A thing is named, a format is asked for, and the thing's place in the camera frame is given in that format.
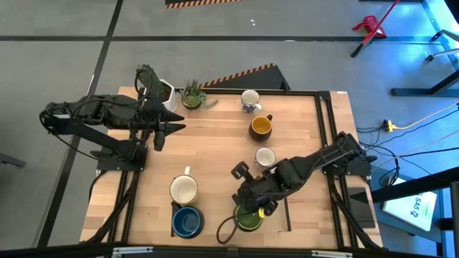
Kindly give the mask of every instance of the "blue mug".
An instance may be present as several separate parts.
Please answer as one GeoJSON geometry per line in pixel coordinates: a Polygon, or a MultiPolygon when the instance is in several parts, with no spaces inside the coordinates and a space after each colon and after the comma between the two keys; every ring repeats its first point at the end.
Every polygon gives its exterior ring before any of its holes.
{"type": "Polygon", "coordinates": [[[204,228],[204,216],[196,207],[187,206],[179,209],[172,218],[172,229],[182,239],[197,237],[204,228]]]}

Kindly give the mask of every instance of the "white mug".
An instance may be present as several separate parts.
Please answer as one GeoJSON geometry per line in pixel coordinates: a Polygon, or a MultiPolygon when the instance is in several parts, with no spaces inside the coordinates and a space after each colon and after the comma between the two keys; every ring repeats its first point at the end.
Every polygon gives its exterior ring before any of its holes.
{"type": "Polygon", "coordinates": [[[242,93],[242,110],[246,113],[252,113],[255,109],[261,110],[260,95],[254,90],[246,90],[242,93]]]}
{"type": "Polygon", "coordinates": [[[275,162],[275,153],[270,148],[259,148],[255,153],[255,165],[259,169],[271,167],[275,162]]]}
{"type": "Polygon", "coordinates": [[[174,178],[169,187],[172,199],[180,205],[190,204],[197,198],[198,184],[189,175],[190,170],[191,168],[187,166],[184,175],[174,178]]]}

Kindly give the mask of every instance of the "potted plant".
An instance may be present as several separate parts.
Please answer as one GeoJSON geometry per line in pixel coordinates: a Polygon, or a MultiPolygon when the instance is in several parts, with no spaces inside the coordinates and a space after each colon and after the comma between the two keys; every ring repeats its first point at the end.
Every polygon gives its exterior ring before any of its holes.
{"type": "Polygon", "coordinates": [[[155,97],[159,97],[167,110],[174,112],[177,108],[174,86],[170,85],[165,80],[160,80],[158,76],[156,76],[153,68],[148,64],[139,65],[136,72],[141,70],[145,70],[145,72],[142,72],[138,79],[142,82],[143,86],[150,87],[150,85],[153,85],[151,94],[155,97]]]}
{"type": "Polygon", "coordinates": [[[186,82],[186,87],[180,91],[181,103],[188,110],[196,110],[201,107],[201,104],[205,108],[211,108],[218,103],[218,100],[214,100],[211,103],[206,103],[207,95],[202,90],[202,86],[198,84],[197,80],[193,80],[191,83],[186,82]]]}

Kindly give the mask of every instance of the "succulent plant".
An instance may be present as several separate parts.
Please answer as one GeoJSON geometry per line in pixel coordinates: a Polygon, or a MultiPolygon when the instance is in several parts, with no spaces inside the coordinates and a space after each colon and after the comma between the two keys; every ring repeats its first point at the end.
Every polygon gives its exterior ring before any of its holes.
{"type": "Polygon", "coordinates": [[[146,71],[142,72],[138,77],[143,86],[150,87],[150,85],[153,85],[151,88],[151,94],[155,97],[162,96],[166,92],[166,86],[161,83],[153,68],[151,68],[148,64],[139,65],[136,69],[136,73],[141,70],[146,71]]]}
{"type": "Polygon", "coordinates": [[[199,103],[202,103],[205,108],[212,108],[218,103],[218,100],[214,100],[211,103],[206,103],[207,94],[202,90],[202,86],[198,83],[198,80],[186,81],[186,87],[180,91],[180,95],[184,100],[184,103],[190,107],[195,107],[199,103]]]}

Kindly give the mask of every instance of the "yellow and black striped tape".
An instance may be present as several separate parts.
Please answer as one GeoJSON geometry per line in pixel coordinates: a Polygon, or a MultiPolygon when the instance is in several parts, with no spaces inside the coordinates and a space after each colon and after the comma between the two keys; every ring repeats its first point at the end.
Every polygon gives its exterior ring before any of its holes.
{"type": "Polygon", "coordinates": [[[183,7],[190,7],[190,6],[204,6],[209,4],[221,4],[221,3],[232,3],[236,1],[242,0],[196,0],[196,1],[187,1],[175,4],[168,4],[166,6],[167,9],[177,9],[183,7]]]}
{"type": "Polygon", "coordinates": [[[201,84],[201,86],[202,87],[211,87],[212,85],[215,85],[215,84],[220,83],[220,82],[228,81],[228,80],[231,80],[231,79],[236,79],[236,78],[241,77],[243,75],[248,75],[248,74],[251,74],[253,72],[259,72],[261,70],[264,70],[264,69],[267,69],[267,68],[270,68],[270,67],[275,67],[275,66],[276,66],[275,63],[265,64],[265,65],[262,65],[260,67],[248,69],[248,70],[245,70],[243,72],[238,72],[235,75],[225,76],[225,77],[219,78],[218,80],[213,80],[211,82],[206,82],[204,84],[201,84]]]}

